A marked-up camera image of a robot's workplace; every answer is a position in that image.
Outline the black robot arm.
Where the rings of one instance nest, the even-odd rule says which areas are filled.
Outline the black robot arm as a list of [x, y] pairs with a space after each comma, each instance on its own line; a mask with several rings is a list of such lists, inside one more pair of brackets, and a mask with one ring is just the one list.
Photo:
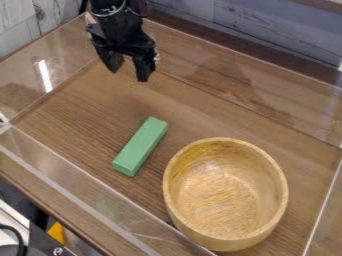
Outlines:
[[130, 56], [136, 79], [147, 82], [156, 69], [156, 43], [143, 30], [147, 0], [87, 0], [89, 5], [85, 25], [89, 41], [107, 69], [116, 73]]

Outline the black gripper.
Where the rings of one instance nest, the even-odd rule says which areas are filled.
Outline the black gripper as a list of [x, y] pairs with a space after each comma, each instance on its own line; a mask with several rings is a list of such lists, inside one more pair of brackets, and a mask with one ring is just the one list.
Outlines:
[[91, 1], [88, 11], [96, 22], [87, 26], [87, 32], [107, 69], [116, 73], [124, 63], [123, 55], [128, 55], [138, 81], [147, 82], [159, 59], [156, 43], [143, 30], [148, 2]]

